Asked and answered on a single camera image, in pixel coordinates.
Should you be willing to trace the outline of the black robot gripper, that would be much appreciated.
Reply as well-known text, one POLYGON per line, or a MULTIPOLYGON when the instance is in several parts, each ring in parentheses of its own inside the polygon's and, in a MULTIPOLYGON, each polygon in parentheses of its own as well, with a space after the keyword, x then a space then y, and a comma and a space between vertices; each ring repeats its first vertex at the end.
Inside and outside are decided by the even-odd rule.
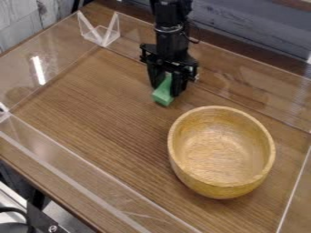
POLYGON ((165 73, 171 76, 171 95, 179 96, 187 88, 187 82, 197 77, 197 61, 188 54, 192 40, 184 25, 155 28, 155 43, 140 44, 140 60, 147 64, 152 88, 161 84, 165 73))

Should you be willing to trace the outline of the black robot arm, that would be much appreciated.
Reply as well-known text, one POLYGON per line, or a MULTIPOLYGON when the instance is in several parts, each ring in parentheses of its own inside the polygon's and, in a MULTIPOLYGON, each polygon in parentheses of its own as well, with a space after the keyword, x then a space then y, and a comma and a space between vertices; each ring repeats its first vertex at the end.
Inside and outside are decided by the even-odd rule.
POLYGON ((193 0, 149 0, 155 16, 155 43, 140 44, 140 60, 147 64, 152 88, 171 73, 169 94, 180 95, 189 81, 197 78, 199 63, 189 55, 189 18, 193 0))

